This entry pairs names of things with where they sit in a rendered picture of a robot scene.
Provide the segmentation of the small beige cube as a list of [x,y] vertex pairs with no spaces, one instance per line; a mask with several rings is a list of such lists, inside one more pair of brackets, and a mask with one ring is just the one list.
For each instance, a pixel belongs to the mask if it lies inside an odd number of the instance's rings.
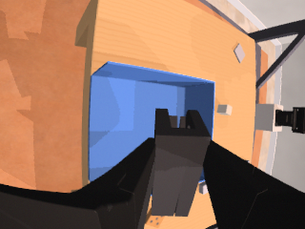
[[220,115],[231,115],[232,108],[233,107],[228,104],[218,104],[217,113]]

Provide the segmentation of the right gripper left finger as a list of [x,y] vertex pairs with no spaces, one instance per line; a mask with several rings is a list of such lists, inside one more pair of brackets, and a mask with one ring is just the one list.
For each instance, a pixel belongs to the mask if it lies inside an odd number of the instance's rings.
[[101,177],[71,192],[0,183],[0,229],[144,229],[155,170],[147,138]]

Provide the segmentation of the blue open-top tray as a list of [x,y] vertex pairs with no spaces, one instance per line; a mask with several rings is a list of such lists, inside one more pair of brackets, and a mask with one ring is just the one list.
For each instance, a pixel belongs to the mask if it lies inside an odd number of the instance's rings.
[[215,91],[202,79],[129,64],[113,66],[90,83],[88,173],[94,181],[147,138],[155,108],[186,116],[198,110],[213,140]]

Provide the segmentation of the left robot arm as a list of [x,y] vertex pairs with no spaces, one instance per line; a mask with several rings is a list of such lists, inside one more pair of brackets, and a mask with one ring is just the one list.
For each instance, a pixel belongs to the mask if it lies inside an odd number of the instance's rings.
[[292,111],[276,109],[274,126],[292,127],[293,133],[297,133],[296,131],[298,131],[299,134],[305,134],[305,107],[293,107]]

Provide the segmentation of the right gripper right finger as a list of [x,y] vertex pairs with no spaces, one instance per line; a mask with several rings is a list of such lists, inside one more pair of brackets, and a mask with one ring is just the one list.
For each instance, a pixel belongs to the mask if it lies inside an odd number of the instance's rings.
[[213,140],[203,171],[218,229],[305,229],[305,193]]

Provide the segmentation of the orange domino tile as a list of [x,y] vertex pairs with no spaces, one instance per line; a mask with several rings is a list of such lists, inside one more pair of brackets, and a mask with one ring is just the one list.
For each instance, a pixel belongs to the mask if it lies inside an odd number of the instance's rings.
[[145,224],[158,228],[163,219],[164,217],[152,216],[152,207],[151,207],[150,211],[147,214],[147,219]]

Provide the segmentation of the light orange flat board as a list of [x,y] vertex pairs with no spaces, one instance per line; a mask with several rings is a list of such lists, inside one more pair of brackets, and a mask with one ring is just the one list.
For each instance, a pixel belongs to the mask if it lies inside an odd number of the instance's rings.
[[[245,53],[241,63],[234,54],[238,43]],[[251,163],[255,45],[245,33],[184,0],[91,0],[76,27],[74,46],[86,48],[82,188],[90,183],[90,83],[108,61],[214,81],[213,141]],[[218,104],[233,106],[232,114],[218,114]],[[199,193],[200,183],[188,217],[164,217],[158,228],[145,224],[144,229],[205,229],[215,224],[209,193]]]

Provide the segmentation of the light grey flat bar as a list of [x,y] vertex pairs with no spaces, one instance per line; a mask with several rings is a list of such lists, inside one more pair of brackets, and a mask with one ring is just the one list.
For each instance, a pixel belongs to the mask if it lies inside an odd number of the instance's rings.
[[202,194],[202,195],[205,195],[205,194],[208,193],[207,186],[206,186],[206,181],[199,184],[199,193]]

